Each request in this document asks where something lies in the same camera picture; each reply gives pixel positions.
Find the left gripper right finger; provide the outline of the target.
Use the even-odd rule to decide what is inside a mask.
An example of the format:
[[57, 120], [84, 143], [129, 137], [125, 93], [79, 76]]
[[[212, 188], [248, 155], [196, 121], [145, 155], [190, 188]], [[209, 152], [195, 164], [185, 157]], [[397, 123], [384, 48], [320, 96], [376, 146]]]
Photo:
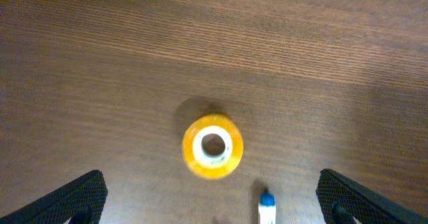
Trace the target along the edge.
[[320, 172], [316, 196], [326, 223], [427, 224], [427, 218], [332, 170]]

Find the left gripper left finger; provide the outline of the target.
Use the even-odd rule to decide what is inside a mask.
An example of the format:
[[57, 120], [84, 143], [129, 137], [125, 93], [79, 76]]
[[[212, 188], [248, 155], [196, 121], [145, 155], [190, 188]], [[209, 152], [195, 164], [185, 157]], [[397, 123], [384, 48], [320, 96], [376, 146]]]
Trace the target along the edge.
[[92, 170], [4, 216], [2, 223], [99, 223], [108, 196], [104, 176]]

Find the white blue marker pen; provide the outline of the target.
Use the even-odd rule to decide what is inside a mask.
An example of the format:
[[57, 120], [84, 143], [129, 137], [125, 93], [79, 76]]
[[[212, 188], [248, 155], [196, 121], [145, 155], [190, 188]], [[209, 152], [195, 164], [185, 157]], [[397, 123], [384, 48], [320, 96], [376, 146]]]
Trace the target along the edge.
[[261, 194], [257, 209], [259, 224], [276, 224], [276, 201], [268, 190]]

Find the yellow clear tape roll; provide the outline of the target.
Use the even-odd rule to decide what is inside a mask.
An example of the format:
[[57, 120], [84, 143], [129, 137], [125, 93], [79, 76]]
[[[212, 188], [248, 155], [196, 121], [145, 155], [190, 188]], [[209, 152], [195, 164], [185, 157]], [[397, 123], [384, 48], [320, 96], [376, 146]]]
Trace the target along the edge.
[[[225, 144], [218, 155], [208, 154], [203, 148], [203, 138], [214, 134]], [[182, 139], [183, 160], [190, 171], [198, 177], [216, 180], [230, 175], [243, 156], [243, 137], [235, 125], [223, 114], [203, 116], [185, 131]]]

